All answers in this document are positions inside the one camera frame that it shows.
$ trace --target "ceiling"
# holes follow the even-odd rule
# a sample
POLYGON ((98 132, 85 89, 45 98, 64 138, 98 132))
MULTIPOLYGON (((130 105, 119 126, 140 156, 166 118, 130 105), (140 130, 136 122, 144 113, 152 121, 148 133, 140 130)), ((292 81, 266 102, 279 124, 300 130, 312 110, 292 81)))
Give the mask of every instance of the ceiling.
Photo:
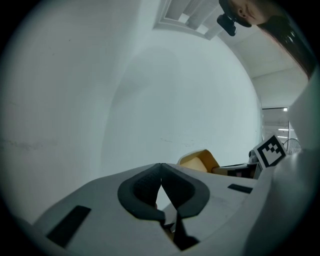
POLYGON ((217 35, 235 53, 251 79, 298 66, 284 49, 257 26, 247 28, 236 23, 236 35, 228 35, 217 23, 218 16, 223 13, 219 0, 171 0, 166 18, 183 20, 182 23, 187 27, 209 40, 217 35))

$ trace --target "yellow object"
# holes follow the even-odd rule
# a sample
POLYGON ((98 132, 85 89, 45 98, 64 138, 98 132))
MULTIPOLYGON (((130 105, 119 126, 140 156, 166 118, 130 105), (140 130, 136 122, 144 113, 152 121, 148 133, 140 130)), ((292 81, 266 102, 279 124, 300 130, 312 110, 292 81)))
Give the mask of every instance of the yellow object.
POLYGON ((179 159, 177 164, 205 173, 211 173, 213 168, 220 167, 216 159, 207 149, 186 154, 179 159))

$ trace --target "black rubber strip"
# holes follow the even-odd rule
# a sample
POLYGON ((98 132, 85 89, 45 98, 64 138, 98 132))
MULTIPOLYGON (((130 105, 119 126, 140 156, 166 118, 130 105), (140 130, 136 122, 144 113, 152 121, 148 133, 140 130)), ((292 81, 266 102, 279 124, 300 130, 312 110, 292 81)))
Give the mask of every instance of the black rubber strip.
POLYGON ((90 211, 90 208, 77 205, 46 237, 65 247, 90 211))
POLYGON ((228 186, 228 189, 240 191, 240 192, 247 193, 247 194, 250 194, 251 191, 253 190, 252 187, 241 186, 241 185, 236 185, 236 184, 231 184, 230 186, 228 186))
POLYGON ((210 198, 209 188, 202 181, 166 163, 161 165, 161 185, 182 219, 197 216, 210 198))
POLYGON ((120 204, 140 220, 158 221, 165 224, 166 216, 156 209, 156 200, 161 186, 160 163, 125 180, 118 188, 120 204))

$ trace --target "white wall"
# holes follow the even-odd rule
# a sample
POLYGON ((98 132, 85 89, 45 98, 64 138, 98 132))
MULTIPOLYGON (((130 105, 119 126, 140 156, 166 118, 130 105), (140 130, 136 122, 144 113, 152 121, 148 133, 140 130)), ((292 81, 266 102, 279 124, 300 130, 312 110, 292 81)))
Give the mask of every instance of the white wall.
POLYGON ((159 0, 42 3, 1 66, 1 188, 33 222, 98 178, 109 108, 159 0))
POLYGON ((251 80, 219 38, 154 30, 113 98, 101 175, 203 148, 221 165, 246 162, 260 121, 251 80))
POLYGON ((306 74, 294 67, 252 79, 263 108, 288 107, 302 93, 308 83, 306 74))
POLYGON ((0 94, 1 189, 15 215, 32 223, 100 175, 194 149, 247 160, 259 122, 249 77, 220 40, 157 31, 142 47, 159 2, 45 2, 16 33, 0 94))

